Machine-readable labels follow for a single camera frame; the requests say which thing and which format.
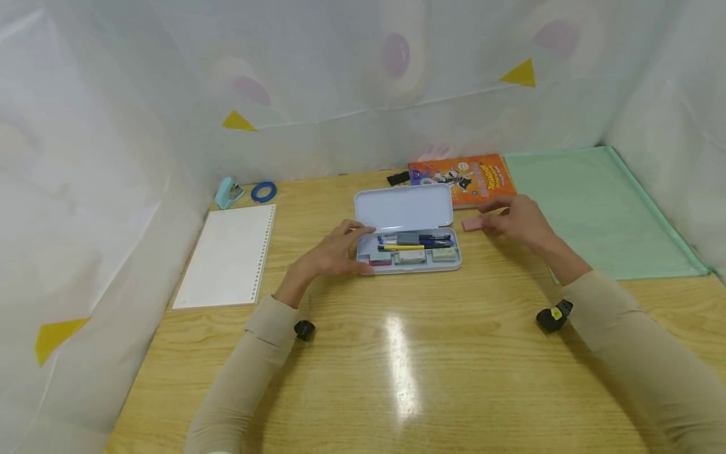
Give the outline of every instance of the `pink eraser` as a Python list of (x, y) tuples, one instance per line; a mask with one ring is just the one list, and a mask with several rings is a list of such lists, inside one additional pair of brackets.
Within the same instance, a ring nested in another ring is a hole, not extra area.
[(464, 227), (465, 232), (473, 232), (474, 230), (481, 230), (484, 228), (484, 226), (481, 224), (481, 221), (483, 218), (481, 216), (477, 217), (471, 217), (469, 219), (464, 219), (461, 221), (462, 227)]

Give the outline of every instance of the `blue tape roll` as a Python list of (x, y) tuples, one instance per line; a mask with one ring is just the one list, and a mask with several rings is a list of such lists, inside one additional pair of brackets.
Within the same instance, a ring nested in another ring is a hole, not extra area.
[[(265, 189), (266, 187), (270, 189), (270, 193), (264, 197), (258, 197), (257, 193), (260, 192), (260, 189)], [(269, 202), (275, 195), (277, 195), (277, 186), (273, 182), (262, 182), (252, 188), (252, 192), (250, 192), (250, 197), (257, 203)]]

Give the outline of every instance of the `wooden table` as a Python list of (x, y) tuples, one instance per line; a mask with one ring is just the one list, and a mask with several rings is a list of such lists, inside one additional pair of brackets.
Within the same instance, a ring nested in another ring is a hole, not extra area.
[[(354, 217), (391, 171), (283, 182), (261, 295)], [(249, 205), (245, 196), (238, 206)], [(457, 211), (454, 228), (470, 211)], [(631, 453), (667, 450), (571, 328), (544, 336), (547, 268), (504, 239), (461, 234), (455, 272), (347, 277), (311, 289), (314, 340), (297, 342), (250, 428), (265, 453)], [(726, 291), (715, 276), (623, 282), (726, 378)], [(107, 453), (180, 453), (251, 306), (167, 310)]]

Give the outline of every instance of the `white fabric backdrop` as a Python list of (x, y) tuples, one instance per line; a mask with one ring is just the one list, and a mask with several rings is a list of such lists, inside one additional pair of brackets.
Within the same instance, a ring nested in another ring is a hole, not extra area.
[(704, 261), (726, 276), (726, 2), (691, 1), (607, 142)]
[[(2, 453), (102, 449), (209, 201), (159, 106), (67, 19), (0, 2)], [(85, 317), (38, 366), (40, 325)]]
[[(217, 127), (229, 148), (207, 150), (244, 182), (593, 145), (682, 3), (149, 1), (215, 103), (208, 124), (235, 109), (258, 129)], [(537, 88), (499, 82), (530, 57)]]
[(222, 176), (593, 145), (682, 3), (0, 0), (0, 452), (102, 449)]

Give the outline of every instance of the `yellow pencil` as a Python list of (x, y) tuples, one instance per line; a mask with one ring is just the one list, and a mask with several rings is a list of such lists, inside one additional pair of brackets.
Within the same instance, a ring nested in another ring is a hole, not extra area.
[(416, 251), (417, 249), (426, 249), (426, 246), (423, 244), (419, 245), (409, 245), (409, 246), (399, 246), (396, 244), (390, 244), (390, 245), (384, 245), (381, 246), (384, 251)]

